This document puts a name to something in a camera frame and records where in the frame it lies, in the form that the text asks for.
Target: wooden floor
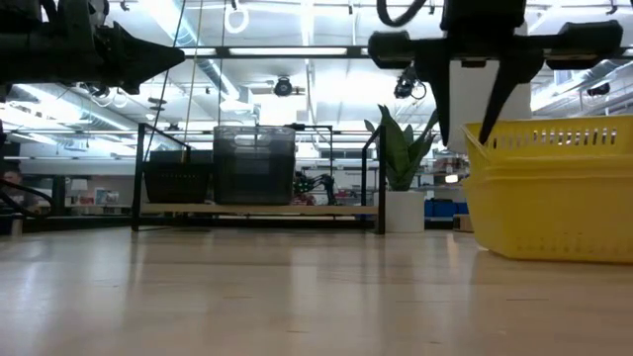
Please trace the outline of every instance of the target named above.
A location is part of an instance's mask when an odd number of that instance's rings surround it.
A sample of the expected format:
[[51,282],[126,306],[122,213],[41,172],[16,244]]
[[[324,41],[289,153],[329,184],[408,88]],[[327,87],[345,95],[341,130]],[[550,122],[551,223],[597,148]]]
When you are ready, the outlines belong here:
[[0,240],[0,355],[631,355],[633,267],[470,234],[123,229]]

